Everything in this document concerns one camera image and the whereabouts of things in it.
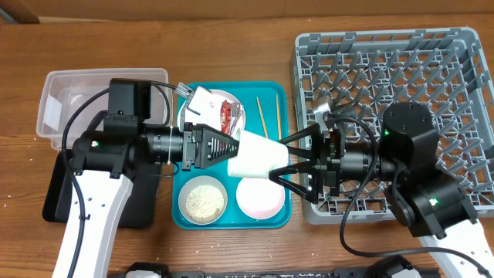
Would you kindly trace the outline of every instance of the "wooden table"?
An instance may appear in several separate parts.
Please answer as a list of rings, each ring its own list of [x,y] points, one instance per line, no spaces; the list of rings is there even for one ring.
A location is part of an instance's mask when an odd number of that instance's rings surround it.
[[[35,133],[40,93],[50,71],[163,67],[174,84],[274,80],[288,97],[289,59],[300,33],[466,25],[479,32],[488,64],[494,66],[492,15],[0,26],[0,276],[51,276],[63,238],[65,226],[41,216],[57,155]],[[288,98],[292,133],[296,123]],[[185,231],[171,218],[171,180],[164,179],[154,224],[118,231],[110,270],[136,261],[208,272],[330,270],[375,261],[347,253],[338,225],[305,222],[296,196],[293,208],[281,229]],[[482,224],[494,246],[494,220],[483,219]],[[350,225],[347,241],[372,251],[419,246],[396,222]],[[435,266],[429,255],[409,259],[418,266]]]

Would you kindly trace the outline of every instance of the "pink bowl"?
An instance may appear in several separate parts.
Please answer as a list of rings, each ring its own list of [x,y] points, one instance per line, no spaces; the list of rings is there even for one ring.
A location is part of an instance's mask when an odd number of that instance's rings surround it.
[[[237,187],[237,204],[243,213],[254,219],[273,217],[284,202],[284,187],[269,179],[243,178]]]

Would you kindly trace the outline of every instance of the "red packet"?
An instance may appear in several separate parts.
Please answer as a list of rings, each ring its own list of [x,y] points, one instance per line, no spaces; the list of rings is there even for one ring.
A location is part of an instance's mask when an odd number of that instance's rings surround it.
[[[222,124],[222,133],[230,134],[230,125],[232,124],[232,104],[227,100],[222,103],[220,121]]]

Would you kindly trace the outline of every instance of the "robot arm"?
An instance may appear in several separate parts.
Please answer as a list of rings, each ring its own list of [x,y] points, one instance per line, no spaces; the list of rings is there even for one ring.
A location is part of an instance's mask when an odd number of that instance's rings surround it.
[[[487,268],[491,275],[494,273],[494,256],[479,221],[461,221],[447,228],[445,233],[447,236],[443,239],[437,236],[421,236],[418,239],[424,247],[447,248],[469,255]],[[484,277],[471,263],[453,254],[431,253],[431,256],[447,277]]]
[[[73,277],[107,275],[118,222],[144,164],[181,162],[182,170],[190,171],[192,166],[207,168],[236,156],[238,141],[207,125],[186,123],[180,130],[144,124],[151,115],[151,85],[145,80],[111,80],[103,131],[88,128],[74,143],[70,167],[82,192],[85,220],[80,221],[79,198],[73,194],[53,277],[67,276],[79,247]],[[194,92],[183,84],[178,89],[185,96]]]
[[[310,136],[310,150],[289,147],[289,153],[304,161],[271,171],[269,179],[314,204],[317,204],[319,194],[323,194],[324,187],[330,188],[330,195],[338,196],[341,182],[362,181],[369,172],[373,179],[393,181],[384,192],[391,203],[391,211],[414,237],[420,239],[424,247],[443,248],[434,252],[431,248],[428,250],[447,276],[484,276],[479,273],[482,267],[452,254],[455,251],[487,267],[490,275],[494,273],[494,257],[469,197],[454,177],[436,168],[439,134],[432,125],[427,108],[418,103],[390,105],[383,116],[378,154],[373,157],[373,146],[344,140],[344,126],[338,124],[336,107],[329,97],[318,99],[313,107],[317,124],[280,141],[286,144]],[[373,159],[377,161],[375,168],[371,167]],[[309,186],[297,185],[282,178],[283,175],[295,173],[308,174]],[[464,240],[466,236],[469,238],[468,245]],[[354,251],[346,244],[343,246],[350,252]],[[354,254],[391,256],[391,253]]]
[[[77,176],[86,199],[83,244],[74,277],[104,277],[108,272],[118,221],[132,192],[132,181],[125,175],[110,178],[107,171],[85,170]],[[79,229],[80,209],[72,195],[69,221],[63,236],[53,277],[66,277],[73,259]]]

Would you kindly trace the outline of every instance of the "rice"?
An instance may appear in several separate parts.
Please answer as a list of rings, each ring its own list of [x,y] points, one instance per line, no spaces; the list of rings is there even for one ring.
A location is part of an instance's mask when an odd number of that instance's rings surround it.
[[[224,207],[223,194],[213,185],[199,185],[192,189],[185,203],[188,214],[199,223],[216,220]]]

